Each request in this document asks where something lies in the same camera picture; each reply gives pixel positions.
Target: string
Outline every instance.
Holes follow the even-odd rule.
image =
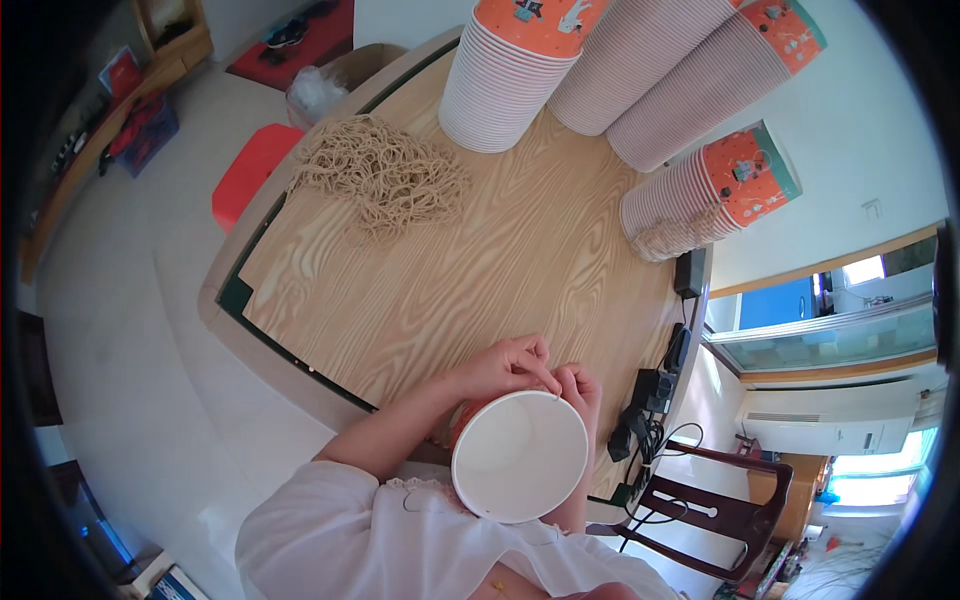
[[[320,128],[293,160],[288,198],[306,187],[353,202],[356,246],[388,246],[411,225],[456,221],[470,187],[453,151],[368,114]]]

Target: cardboard box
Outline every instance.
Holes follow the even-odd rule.
[[[335,81],[348,91],[353,91],[406,52],[394,44],[369,44],[344,54],[320,70],[326,76],[334,76]]]

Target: wall switch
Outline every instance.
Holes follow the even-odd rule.
[[[883,216],[883,209],[880,206],[880,199],[874,198],[869,202],[865,202],[860,205],[861,208],[867,213],[867,223],[872,223],[877,221],[880,217]]]

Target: white blouse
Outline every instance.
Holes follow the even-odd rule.
[[[448,476],[381,486],[339,463],[300,467],[240,528],[248,599],[465,600],[497,562],[551,596],[622,582],[644,600],[678,599],[653,567],[593,536],[475,516]]]

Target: wooden chair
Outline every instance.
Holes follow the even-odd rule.
[[[619,525],[591,524],[587,528],[587,533],[594,536],[621,536],[627,540],[642,543],[663,556],[684,566],[698,570],[701,573],[706,573],[712,577],[718,577],[732,583],[742,581],[743,578],[747,576],[756,559],[763,553],[763,550],[770,542],[770,538],[773,536],[774,528],[777,526],[777,521],[780,520],[783,506],[786,504],[786,494],[790,489],[790,481],[793,479],[793,468],[789,465],[768,463],[758,459],[737,456],[736,454],[726,454],[704,448],[694,448],[684,444],[677,444],[676,442],[667,442],[666,449],[702,456],[719,463],[726,463],[736,467],[766,471],[774,473],[777,476],[777,487],[774,490],[773,497],[763,505],[737,500],[719,493],[705,492],[698,488],[691,488],[682,483],[671,481],[670,479],[658,477],[657,475],[650,478],[649,485],[647,485],[643,491],[643,495],[640,497],[639,503],[641,505],[661,515],[676,518],[684,523],[712,531],[727,538],[743,541],[747,544],[747,551],[743,560],[732,569],[701,561],[658,541],[651,540],[640,533],[631,531],[630,526],[633,523],[630,519],[625,520]],[[693,508],[690,508],[684,513],[683,505],[657,497],[654,495],[654,492],[660,492],[671,498],[685,500],[686,502],[697,504],[707,509],[715,508],[716,516],[706,515]]]

